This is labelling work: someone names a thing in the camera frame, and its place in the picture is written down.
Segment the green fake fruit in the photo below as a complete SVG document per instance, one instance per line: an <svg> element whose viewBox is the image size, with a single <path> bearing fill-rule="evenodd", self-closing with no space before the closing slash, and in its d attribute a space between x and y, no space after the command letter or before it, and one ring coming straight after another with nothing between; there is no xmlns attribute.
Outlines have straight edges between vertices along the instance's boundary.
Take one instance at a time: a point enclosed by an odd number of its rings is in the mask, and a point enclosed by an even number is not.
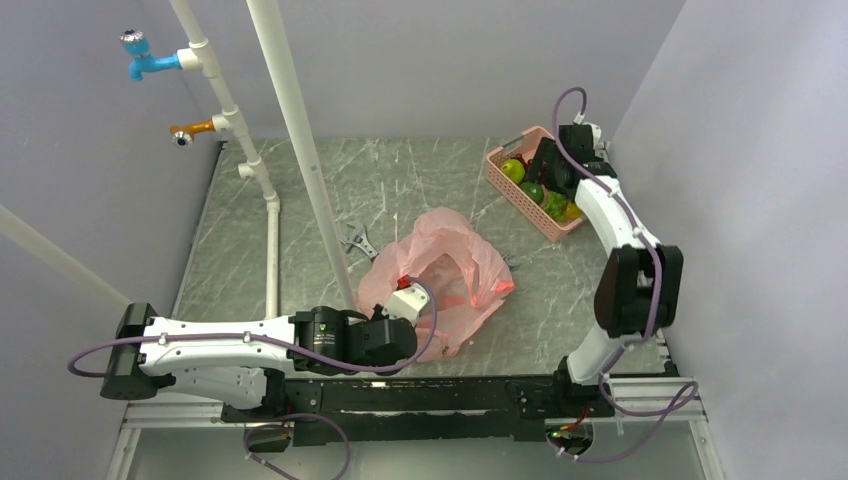
<svg viewBox="0 0 848 480"><path fill-rule="evenodd" d="M522 182L520 189L536 204L541 205L545 198L544 188L533 182Z"/></svg>

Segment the green fake grapes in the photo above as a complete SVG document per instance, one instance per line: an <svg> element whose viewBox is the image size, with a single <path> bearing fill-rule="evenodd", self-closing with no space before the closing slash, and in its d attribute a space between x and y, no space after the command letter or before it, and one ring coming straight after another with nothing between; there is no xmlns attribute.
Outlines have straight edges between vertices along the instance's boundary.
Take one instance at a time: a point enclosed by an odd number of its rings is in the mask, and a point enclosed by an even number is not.
<svg viewBox="0 0 848 480"><path fill-rule="evenodd" d="M566 209L568 203L569 200L565 195L550 191L546 194L540 206L551 220L564 223L567 221Z"/></svg>

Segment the yellow green fake mango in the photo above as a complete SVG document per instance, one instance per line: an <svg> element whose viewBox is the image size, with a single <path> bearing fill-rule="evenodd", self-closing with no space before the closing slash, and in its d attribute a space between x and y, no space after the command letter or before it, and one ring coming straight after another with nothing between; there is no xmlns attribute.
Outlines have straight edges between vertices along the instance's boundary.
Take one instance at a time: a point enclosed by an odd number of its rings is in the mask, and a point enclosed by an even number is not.
<svg viewBox="0 0 848 480"><path fill-rule="evenodd" d="M516 185L523 182L526 174L524 164L516 158L505 160L500 166L500 171Z"/></svg>

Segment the yellow fake fruit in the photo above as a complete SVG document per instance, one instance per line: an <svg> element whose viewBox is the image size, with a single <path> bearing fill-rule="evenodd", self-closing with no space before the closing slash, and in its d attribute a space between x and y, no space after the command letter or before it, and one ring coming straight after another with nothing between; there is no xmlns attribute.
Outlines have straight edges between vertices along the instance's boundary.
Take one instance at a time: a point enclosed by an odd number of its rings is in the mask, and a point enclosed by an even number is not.
<svg viewBox="0 0 848 480"><path fill-rule="evenodd" d="M574 221L584 216L584 212L574 202L566 205L563 214L567 221Z"/></svg>

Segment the pink plastic bag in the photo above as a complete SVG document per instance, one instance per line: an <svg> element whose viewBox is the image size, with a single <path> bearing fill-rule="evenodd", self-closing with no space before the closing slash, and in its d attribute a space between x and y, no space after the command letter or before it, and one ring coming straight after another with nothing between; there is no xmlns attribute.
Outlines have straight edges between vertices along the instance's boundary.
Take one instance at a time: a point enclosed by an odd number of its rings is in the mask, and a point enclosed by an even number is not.
<svg viewBox="0 0 848 480"><path fill-rule="evenodd" d="M419 216L411 232L389 243L358 285L358 307L384 304L405 276L435 294L434 337L421 362L454 356L514 290L511 271L494 246L461 213L438 207Z"/></svg>

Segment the purple fake grapes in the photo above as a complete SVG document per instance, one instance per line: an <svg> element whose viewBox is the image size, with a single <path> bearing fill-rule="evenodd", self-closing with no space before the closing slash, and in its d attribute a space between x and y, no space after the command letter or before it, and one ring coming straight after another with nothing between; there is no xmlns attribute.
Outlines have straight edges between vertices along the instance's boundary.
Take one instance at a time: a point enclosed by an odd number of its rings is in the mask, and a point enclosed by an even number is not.
<svg viewBox="0 0 848 480"><path fill-rule="evenodd" d="M516 159L523 165L525 173L528 174L533 166L534 159L533 158L525 158L522 154L518 154Z"/></svg>

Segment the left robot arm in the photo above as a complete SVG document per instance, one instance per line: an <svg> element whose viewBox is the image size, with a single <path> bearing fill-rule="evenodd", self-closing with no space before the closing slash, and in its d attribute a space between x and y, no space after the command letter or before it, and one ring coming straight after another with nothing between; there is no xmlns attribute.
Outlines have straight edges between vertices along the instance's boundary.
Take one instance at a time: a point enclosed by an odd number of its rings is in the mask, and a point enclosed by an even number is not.
<svg viewBox="0 0 848 480"><path fill-rule="evenodd" d="M287 406L283 379L392 375L418 355L415 325L429 302L393 298L371 316L327 306L257 321L188 322L127 307L116 332L100 395L145 400L162 391L219 400L264 420Z"/></svg>

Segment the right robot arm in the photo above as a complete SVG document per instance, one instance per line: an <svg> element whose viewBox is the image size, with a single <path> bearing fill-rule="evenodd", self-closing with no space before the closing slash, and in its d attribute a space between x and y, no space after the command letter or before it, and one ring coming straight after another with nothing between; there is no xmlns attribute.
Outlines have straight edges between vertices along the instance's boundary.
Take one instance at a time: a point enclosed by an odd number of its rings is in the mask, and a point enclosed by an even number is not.
<svg viewBox="0 0 848 480"><path fill-rule="evenodd" d="M595 325L568 354L568 377L551 388L557 411L574 415L590 399L587 385L607 373L625 348L673 324L684 256L650 233L625 199L608 160L600 156L599 129L566 124L541 138L532 179L574 204L594 228L608 258L593 300Z"/></svg>

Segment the pink plastic basket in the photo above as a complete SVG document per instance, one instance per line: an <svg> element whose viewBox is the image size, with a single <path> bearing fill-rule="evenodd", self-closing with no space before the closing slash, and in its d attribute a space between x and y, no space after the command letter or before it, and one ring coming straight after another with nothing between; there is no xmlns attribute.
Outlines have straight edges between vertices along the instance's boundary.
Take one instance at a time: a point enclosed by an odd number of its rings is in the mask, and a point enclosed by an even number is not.
<svg viewBox="0 0 848 480"><path fill-rule="evenodd" d="M542 207L536 204L518 184L513 182L502 170L501 165L516 155L532 159L542 138L552 135L542 126L533 126L524 130L517 138L491 150L486 154L486 177L488 181L515 206L548 240L559 242L579 226L586 224L583 217L564 222L556 222Z"/></svg>

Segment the orange faucet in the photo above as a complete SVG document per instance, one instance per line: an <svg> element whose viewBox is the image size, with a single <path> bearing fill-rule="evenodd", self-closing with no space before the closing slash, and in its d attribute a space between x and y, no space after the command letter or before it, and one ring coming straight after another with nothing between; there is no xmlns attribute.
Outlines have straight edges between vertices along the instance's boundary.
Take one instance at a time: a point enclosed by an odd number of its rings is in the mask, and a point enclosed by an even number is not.
<svg viewBox="0 0 848 480"><path fill-rule="evenodd" d="M194 144L195 137L201 133L215 132L216 127L212 119L186 125L173 125L170 127L172 143L179 148L187 148Z"/></svg>

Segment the blue faucet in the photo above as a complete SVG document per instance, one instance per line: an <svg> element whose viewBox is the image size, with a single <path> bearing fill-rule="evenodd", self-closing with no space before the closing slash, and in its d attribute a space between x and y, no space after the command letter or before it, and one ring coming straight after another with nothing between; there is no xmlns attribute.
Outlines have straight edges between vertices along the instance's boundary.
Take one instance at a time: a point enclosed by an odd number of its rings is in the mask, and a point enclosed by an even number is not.
<svg viewBox="0 0 848 480"><path fill-rule="evenodd" d="M140 82L145 73L182 69L177 54L164 57L152 55L149 42L140 30L128 29L123 31L120 35L120 42L127 54L132 57L128 67L128 75L132 81Z"/></svg>

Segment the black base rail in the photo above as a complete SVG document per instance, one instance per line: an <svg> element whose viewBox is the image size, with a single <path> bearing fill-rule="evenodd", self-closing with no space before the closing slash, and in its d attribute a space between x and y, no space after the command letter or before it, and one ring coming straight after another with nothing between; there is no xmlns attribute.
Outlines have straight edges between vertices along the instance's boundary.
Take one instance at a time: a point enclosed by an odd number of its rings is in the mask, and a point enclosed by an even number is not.
<svg viewBox="0 0 848 480"><path fill-rule="evenodd" d="M338 424L355 442L466 438L541 441L549 427L610 418L613 408L595 386L569 386L555 375L430 378L275 379L261 406L223 407L229 424L297 420L293 442L319 446L337 433L312 417Z"/></svg>

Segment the red handled adjustable wrench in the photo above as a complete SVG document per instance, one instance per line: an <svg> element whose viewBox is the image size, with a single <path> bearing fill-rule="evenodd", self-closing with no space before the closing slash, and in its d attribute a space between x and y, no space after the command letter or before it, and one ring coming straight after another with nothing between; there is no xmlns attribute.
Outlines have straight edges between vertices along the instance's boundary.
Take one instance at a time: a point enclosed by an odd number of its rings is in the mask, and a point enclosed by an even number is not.
<svg viewBox="0 0 848 480"><path fill-rule="evenodd" d="M371 244L367 236L367 229L362 222L351 221L347 222L348 231L339 236L339 240L344 247L346 253L350 253L354 248L361 250L367 258L374 262L379 255L379 252Z"/></svg>

